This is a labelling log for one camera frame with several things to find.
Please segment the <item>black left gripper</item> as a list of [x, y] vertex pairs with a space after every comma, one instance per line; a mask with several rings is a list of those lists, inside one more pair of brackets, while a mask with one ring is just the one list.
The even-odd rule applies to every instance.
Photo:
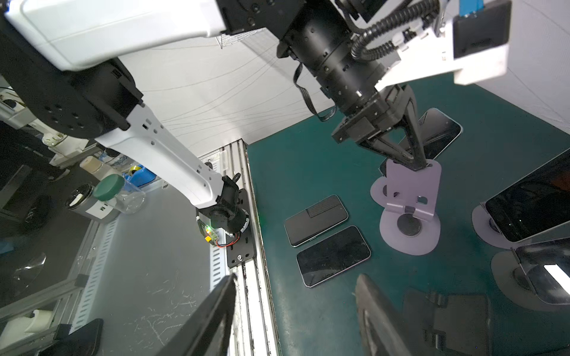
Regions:
[[[405, 131], [408, 148], [380, 136], [397, 128]], [[412, 171], [423, 170], [428, 164], [417, 119], [417, 100], [409, 85], [391, 85], [373, 95], [362, 109], [341, 121], [332, 138], [338, 143], [349, 139], [360, 142], [362, 148]]]

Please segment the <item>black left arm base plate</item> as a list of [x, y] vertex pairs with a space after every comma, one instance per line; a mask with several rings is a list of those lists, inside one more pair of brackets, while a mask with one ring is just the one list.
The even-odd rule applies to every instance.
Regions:
[[227, 266], [234, 268], [249, 260], [252, 260], [257, 255], [254, 224], [252, 222], [251, 207], [249, 204], [248, 192], [245, 189], [239, 191], [239, 204], [238, 206], [245, 210], [249, 218], [249, 225], [244, 232], [241, 233], [239, 241], [236, 244], [226, 248], [227, 252]]

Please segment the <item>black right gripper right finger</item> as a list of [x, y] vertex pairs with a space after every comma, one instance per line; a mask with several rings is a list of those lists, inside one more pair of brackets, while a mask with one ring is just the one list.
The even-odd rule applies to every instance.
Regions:
[[412, 355], [398, 311], [367, 274], [359, 275], [355, 297], [365, 355]]

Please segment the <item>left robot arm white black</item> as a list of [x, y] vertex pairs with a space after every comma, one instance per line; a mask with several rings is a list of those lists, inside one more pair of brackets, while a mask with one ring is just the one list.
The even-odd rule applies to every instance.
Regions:
[[381, 5], [359, 1], [3, 1], [1, 74], [49, 127], [94, 139], [151, 169], [208, 217], [240, 234], [249, 216], [237, 180], [217, 174], [153, 116], [120, 57], [194, 37], [265, 28], [277, 55], [308, 70], [346, 119], [338, 141], [360, 146], [419, 171], [427, 165], [408, 86], [384, 90], [380, 59], [395, 49], [371, 42], [402, 25], [428, 28], [440, 1], [404, 1], [367, 28]]

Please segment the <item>purple phone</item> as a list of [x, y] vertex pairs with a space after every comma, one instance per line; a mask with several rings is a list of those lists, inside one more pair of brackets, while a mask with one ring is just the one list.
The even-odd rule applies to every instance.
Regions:
[[296, 256], [301, 278], [313, 288], [370, 259], [371, 248], [354, 225], [299, 252]]

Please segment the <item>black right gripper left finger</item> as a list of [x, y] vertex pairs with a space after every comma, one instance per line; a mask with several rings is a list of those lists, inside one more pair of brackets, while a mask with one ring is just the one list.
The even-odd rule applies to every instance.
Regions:
[[234, 274], [223, 277], [158, 354], [226, 355], [235, 314], [235, 281]]

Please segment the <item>silver phone black screen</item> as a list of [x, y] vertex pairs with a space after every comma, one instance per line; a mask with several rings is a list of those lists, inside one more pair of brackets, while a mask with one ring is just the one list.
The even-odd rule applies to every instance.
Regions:
[[288, 218], [284, 227], [289, 244], [298, 247], [348, 220], [344, 204], [333, 194]]

